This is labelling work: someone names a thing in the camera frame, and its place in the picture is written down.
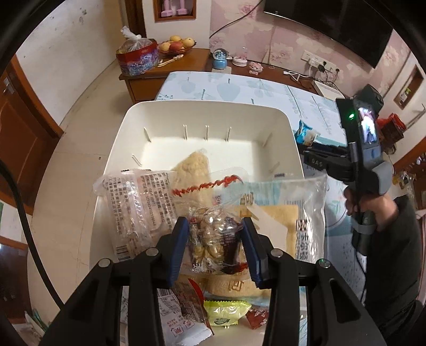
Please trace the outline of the person's right forearm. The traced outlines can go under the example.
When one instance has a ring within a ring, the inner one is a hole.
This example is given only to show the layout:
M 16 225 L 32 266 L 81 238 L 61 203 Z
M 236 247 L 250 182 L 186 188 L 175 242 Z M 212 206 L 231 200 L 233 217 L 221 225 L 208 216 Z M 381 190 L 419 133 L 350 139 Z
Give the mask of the person's right forearm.
M 395 199 L 399 215 L 371 236 L 367 251 L 365 308 L 385 339 L 409 330 L 420 312 L 422 245 L 409 198 Z

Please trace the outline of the person's right hand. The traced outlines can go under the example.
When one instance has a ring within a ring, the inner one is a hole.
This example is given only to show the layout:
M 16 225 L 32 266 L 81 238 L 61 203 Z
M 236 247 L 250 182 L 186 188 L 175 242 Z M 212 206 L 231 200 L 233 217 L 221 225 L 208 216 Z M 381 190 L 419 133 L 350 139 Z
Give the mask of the person's right hand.
M 351 216 L 358 211 L 363 213 L 370 211 L 375 215 L 378 230 L 385 229 L 385 227 L 396 220 L 399 215 L 397 204 L 388 194 L 363 195 L 359 200 L 357 200 L 355 191 L 346 187 L 344 197 L 346 198 L 345 206 L 348 216 Z

